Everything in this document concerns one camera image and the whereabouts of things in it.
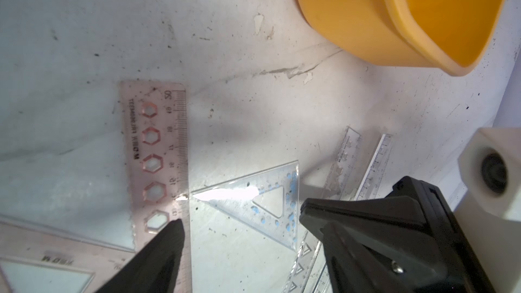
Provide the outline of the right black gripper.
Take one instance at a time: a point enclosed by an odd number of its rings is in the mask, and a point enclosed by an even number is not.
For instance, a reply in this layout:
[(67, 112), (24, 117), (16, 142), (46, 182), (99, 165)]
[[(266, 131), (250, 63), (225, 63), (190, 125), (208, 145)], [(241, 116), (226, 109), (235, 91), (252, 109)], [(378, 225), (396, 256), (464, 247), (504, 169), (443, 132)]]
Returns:
[[(333, 292), (495, 291), (437, 186), (405, 176), (387, 197), (340, 201), (340, 215), (321, 229)], [(357, 238), (381, 244), (431, 244), (433, 237), (448, 274), (412, 289), (342, 226)]]

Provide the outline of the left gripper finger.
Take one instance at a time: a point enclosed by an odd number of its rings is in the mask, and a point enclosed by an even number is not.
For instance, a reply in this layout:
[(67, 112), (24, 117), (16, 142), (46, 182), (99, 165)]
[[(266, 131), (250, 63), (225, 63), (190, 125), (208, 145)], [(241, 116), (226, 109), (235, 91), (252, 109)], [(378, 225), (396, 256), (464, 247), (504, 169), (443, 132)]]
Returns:
[(169, 222), (98, 293), (173, 292), (185, 243), (182, 220)]

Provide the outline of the clear thin straight ruler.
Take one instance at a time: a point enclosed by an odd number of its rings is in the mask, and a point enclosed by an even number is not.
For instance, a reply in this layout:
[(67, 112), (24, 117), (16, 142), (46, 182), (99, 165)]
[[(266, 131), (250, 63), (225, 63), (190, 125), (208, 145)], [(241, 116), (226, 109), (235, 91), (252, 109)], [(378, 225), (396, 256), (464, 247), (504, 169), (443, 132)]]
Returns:
[[(356, 201), (376, 198), (391, 150), (392, 135), (383, 134), (377, 148), (375, 149), (374, 155), (362, 179), (357, 194), (355, 195), (354, 199)], [(317, 282), (313, 285), (312, 293), (332, 292), (330, 285), (330, 276), (327, 270), (327, 265), (326, 263), (322, 263), (322, 269)]]

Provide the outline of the clear stencil straight ruler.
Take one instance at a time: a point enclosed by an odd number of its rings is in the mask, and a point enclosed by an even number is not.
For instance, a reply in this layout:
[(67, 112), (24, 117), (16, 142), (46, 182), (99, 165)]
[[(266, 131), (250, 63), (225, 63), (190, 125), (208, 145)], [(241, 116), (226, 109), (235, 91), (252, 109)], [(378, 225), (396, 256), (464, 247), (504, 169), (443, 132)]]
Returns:
[(343, 205), (340, 198), (350, 182), (350, 176), (357, 160), (361, 139), (352, 128), (347, 128), (339, 152), (332, 163), (322, 196), (306, 199), (300, 212), (300, 222), (307, 230), (297, 250), (297, 257), (284, 286), (284, 292), (304, 292), (312, 274), (322, 244), (332, 244), (332, 231), (324, 228), (340, 215)]

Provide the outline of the clear blue triangle ruler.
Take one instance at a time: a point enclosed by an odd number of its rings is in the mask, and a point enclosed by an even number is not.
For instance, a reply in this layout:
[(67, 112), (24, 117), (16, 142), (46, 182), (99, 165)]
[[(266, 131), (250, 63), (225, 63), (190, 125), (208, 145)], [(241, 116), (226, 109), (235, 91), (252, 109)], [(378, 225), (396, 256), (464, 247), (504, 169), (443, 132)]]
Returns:
[(191, 195), (278, 244), (297, 250), (298, 161), (198, 189)]

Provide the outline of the yellow plastic storage box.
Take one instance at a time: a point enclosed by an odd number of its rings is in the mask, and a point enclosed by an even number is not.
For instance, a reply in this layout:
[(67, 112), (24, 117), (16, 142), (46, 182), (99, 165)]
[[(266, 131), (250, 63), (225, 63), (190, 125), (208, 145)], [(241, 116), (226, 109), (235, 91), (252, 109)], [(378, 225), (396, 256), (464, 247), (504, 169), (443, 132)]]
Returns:
[(315, 31), (366, 62), (459, 77), (485, 55), (506, 0), (297, 1)]

